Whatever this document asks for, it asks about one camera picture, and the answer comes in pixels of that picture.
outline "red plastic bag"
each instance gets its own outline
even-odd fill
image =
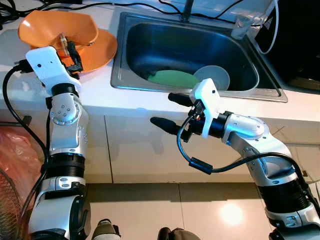
[[[41,169],[38,155],[26,134],[0,127],[0,168],[14,182],[23,205]]]

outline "green plate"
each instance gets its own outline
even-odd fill
[[[176,70],[157,71],[154,76],[150,75],[148,81],[155,84],[168,85],[179,88],[193,89],[199,82],[198,79],[186,72]]]

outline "wire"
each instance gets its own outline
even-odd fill
[[[93,6],[99,6],[99,5],[113,5],[113,6],[121,6],[121,7],[129,7],[129,6],[135,6],[135,5],[141,5],[141,6],[146,6],[149,8],[152,8],[154,10],[157,10],[160,13],[166,14],[166,15],[180,15],[181,12],[167,12],[167,11],[163,11],[155,6],[152,6],[150,4],[147,3],[142,3],[142,2],[133,2],[133,3],[111,3],[111,2],[97,2],[97,3],[92,3],[92,4],[87,4],[87,5],[83,5],[83,6],[79,6],[79,7],[69,7],[69,6],[52,6],[52,7],[48,7],[46,9],[43,9],[43,11],[48,11],[48,10],[52,10],[52,9],[68,9],[68,10],[81,10],[81,9],[86,9],[89,7],[93,7]]]
[[[173,9],[175,9],[178,13],[180,13],[181,14],[181,11],[175,6],[175,5],[173,5],[173,4],[171,4],[171,3],[168,3],[168,2],[165,2],[165,1],[162,1],[162,0],[158,0],[161,4],[165,4],[165,5],[168,5],[168,6],[170,6],[170,7],[172,7]]]
[[[48,116],[46,117],[46,123],[45,123],[45,129],[46,129],[46,154],[49,156],[49,151],[50,151],[50,109],[48,112]]]
[[[41,150],[43,152],[44,155],[44,163],[48,162],[48,154],[47,154],[47,148],[44,145],[44,143],[40,140],[40,138],[28,127],[28,125],[18,116],[18,114],[16,113],[16,111],[13,109],[9,98],[8,98],[8,82],[10,77],[12,76],[13,73],[20,71],[21,68],[19,67],[19,65],[14,66],[12,69],[10,69],[8,71],[8,73],[5,75],[4,79],[3,79],[3,84],[2,84],[2,93],[3,93],[3,99],[4,102],[8,108],[8,110],[10,111],[10,113],[13,115],[13,117],[17,120],[18,123],[21,124],[21,126],[34,138],[34,140],[40,145]],[[26,214],[26,210],[34,196],[34,194],[36,193],[38,187],[40,186],[41,182],[44,180],[45,176],[46,176],[47,171],[44,170],[40,177],[37,179],[37,181],[35,182],[34,186],[32,187],[30,193],[28,194],[21,213],[20,213],[20,218],[18,220],[18,228],[16,230],[16,239],[18,239],[20,237],[20,230],[21,230],[21,226],[22,226],[22,222],[24,220],[25,214]]]
[[[65,1],[62,0],[56,0],[56,1],[52,1],[52,2],[47,2],[45,4],[43,4],[42,6],[39,7],[35,7],[32,9],[28,9],[28,10],[16,10],[16,6],[12,5],[12,3],[14,4],[13,0],[8,0],[11,4],[11,7],[0,3],[0,6],[2,6],[4,9],[6,9],[10,15],[9,16],[3,16],[3,21],[2,23],[5,23],[7,21],[12,21],[12,20],[17,20],[20,17],[25,17],[27,16],[29,13],[31,13],[34,10],[39,10],[39,11],[49,11],[49,10],[53,10],[53,9],[67,9],[67,10],[81,10],[81,9],[86,9],[89,7],[93,7],[93,6],[99,6],[99,5],[114,5],[114,6],[122,6],[122,7],[129,7],[129,6],[135,6],[135,5],[141,5],[141,6],[145,6],[145,7],[149,7],[152,8],[160,13],[166,14],[166,15],[181,15],[182,12],[173,4],[165,2],[163,0],[158,0],[161,4],[164,5],[168,5],[170,7],[172,7],[173,9],[176,10],[176,12],[167,12],[167,11],[163,11],[155,6],[152,6],[150,4],[146,4],[146,3],[142,3],[142,2],[134,2],[134,3],[112,3],[112,2],[97,2],[97,3],[92,3],[92,4],[87,4],[87,5],[83,5],[80,7],[69,7],[69,6],[51,6],[53,4],[62,4],[65,3]],[[217,16],[207,16],[205,14],[202,13],[192,13],[191,16],[194,17],[199,17],[199,18],[206,18],[206,19],[210,19],[210,20],[217,20],[217,21],[222,21],[225,23],[229,23],[229,24],[235,24],[234,21],[230,21],[230,20],[226,20],[226,19],[222,19],[220,18],[224,13],[226,13],[230,8],[232,8],[233,6],[235,6],[236,4],[242,2],[243,0],[238,0],[236,2],[234,2],[233,4],[231,4],[230,6],[228,6],[225,10],[223,10],[221,13],[219,13]]]
[[[34,140],[40,145],[41,150],[43,152],[44,155],[44,159],[47,160],[48,156],[47,156],[47,149],[46,146],[44,145],[44,143],[41,141],[41,139],[28,127],[28,125],[18,116],[18,114],[16,113],[16,111],[13,109],[9,98],[8,98],[8,92],[7,92],[7,88],[8,88],[8,82],[10,77],[12,76],[12,74],[14,72],[20,71],[19,66],[14,66],[4,77],[3,80],[3,84],[2,84],[2,93],[3,93],[3,99],[4,102],[8,108],[8,110],[10,111],[10,113],[13,115],[13,117],[17,120],[18,123],[20,123],[22,125],[22,127],[34,138]]]
[[[268,54],[271,51],[271,49],[273,48],[273,46],[275,44],[277,35],[278,35],[278,29],[279,29],[279,6],[278,6],[278,0],[274,0],[274,7],[275,7],[275,29],[274,29],[274,34],[273,34],[271,45],[270,45],[270,47],[269,47],[269,49],[267,51],[262,51],[260,49],[259,44],[256,45],[258,50],[259,50],[259,52],[262,53],[263,55]]]
[[[225,10],[223,10],[221,13],[219,13],[216,18],[220,18],[223,14],[225,14],[230,8],[232,8],[234,5],[237,5],[241,2],[243,2],[244,0],[238,0],[238,1],[235,1],[234,3],[232,3],[230,6],[228,6]]]
[[[188,161],[188,163],[190,163],[191,159],[190,157],[186,154],[184,148],[182,147],[181,144],[181,135],[183,133],[183,131],[185,130],[187,124],[189,123],[189,121],[192,119],[192,115],[188,116],[186,120],[184,120],[182,126],[180,127],[179,131],[176,134],[176,144],[178,145],[178,149],[180,151],[180,153],[182,154],[182,156],[185,158],[185,160]]]
[[[186,154],[184,148],[182,147],[181,135],[182,135],[182,132],[185,130],[187,124],[189,123],[189,121],[192,118],[193,118],[192,115],[187,117],[187,119],[183,122],[182,126],[180,127],[180,129],[179,129],[179,131],[178,131],[178,133],[176,135],[176,143],[177,143],[178,149],[179,149],[180,153],[182,154],[182,156],[187,160],[188,163],[191,163],[192,159]],[[240,165],[249,163],[249,162],[251,162],[253,160],[266,158],[266,157],[282,158],[282,159],[287,160],[290,164],[292,164],[292,166],[294,167],[295,173],[297,175],[297,179],[300,182],[300,185],[302,187],[303,193],[308,197],[310,202],[313,203],[317,214],[320,216],[320,206],[317,203],[317,201],[314,199],[314,197],[312,196],[312,193],[310,191],[309,185],[306,183],[306,181],[304,179],[304,176],[303,176],[303,173],[301,172],[301,169],[300,169],[299,165],[296,163],[295,160],[293,160],[291,157],[289,157],[289,156],[287,156],[285,154],[282,154],[282,153],[279,153],[279,152],[259,153],[259,154],[253,155],[253,156],[247,156],[247,157],[245,157],[245,158],[243,158],[243,159],[241,159],[239,161],[236,161],[234,163],[231,163],[231,164],[229,164],[227,166],[224,166],[224,167],[221,167],[221,168],[213,168],[211,170],[211,172],[212,173],[223,173],[223,172],[226,172],[228,170],[234,169],[234,168],[236,168],[236,167],[238,167]]]

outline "cabinet door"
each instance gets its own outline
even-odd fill
[[[46,142],[46,120],[47,111],[20,111],[19,115],[31,116],[32,120],[30,128],[38,135],[38,137]],[[8,110],[0,110],[0,121],[15,122]],[[23,128],[17,127],[19,131],[25,132]],[[88,183],[111,183],[110,159],[108,151],[108,142],[106,134],[106,125],[103,115],[89,116],[87,127],[88,133],[88,149],[85,159],[84,177]],[[32,137],[29,138],[32,147],[39,156],[39,160],[43,162],[43,153],[39,145]]]
[[[150,123],[146,117],[107,116],[106,129],[115,183],[252,182],[246,165],[207,175],[188,166],[176,136]],[[240,158],[220,139],[193,135],[183,147],[189,156],[223,167]]]
[[[270,132],[285,144],[320,145],[320,122],[264,119]]]
[[[306,171],[308,180],[320,181],[320,145],[288,144],[293,158]]]

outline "orange plate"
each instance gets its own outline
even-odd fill
[[[98,27],[90,15],[67,11],[33,11],[20,23],[19,38],[32,48],[61,48],[64,33],[76,45],[88,45],[98,37]]]
[[[108,64],[116,55],[118,44],[115,36],[106,30],[98,31],[94,44],[83,47],[79,52],[83,66],[81,73],[88,73]],[[71,57],[62,57],[61,60],[67,67],[74,64]]]

